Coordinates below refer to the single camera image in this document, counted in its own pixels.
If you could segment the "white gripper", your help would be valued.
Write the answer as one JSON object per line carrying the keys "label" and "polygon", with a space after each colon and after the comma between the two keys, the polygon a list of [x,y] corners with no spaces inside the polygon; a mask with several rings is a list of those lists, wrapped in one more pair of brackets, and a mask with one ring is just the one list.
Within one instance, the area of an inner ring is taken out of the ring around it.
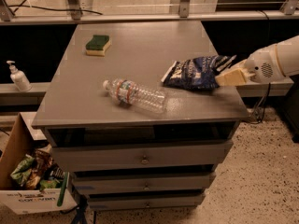
{"label": "white gripper", "polygon": [[220,86],[243,86],[249,80],[256,83],[270,83],[285,77],[278,61],[277,44],[258,49],[247,59],[231,64],[229,68],[215,76]]}

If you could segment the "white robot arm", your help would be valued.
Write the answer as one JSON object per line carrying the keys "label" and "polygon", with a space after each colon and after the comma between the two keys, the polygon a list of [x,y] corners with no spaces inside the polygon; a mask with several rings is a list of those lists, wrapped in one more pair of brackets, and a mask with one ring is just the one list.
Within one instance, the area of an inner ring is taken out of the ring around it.
{"label": "white robot arm", "polygon": [[299,74],[299,35],[257,49],[215,77],[220,86],[271,83]]}

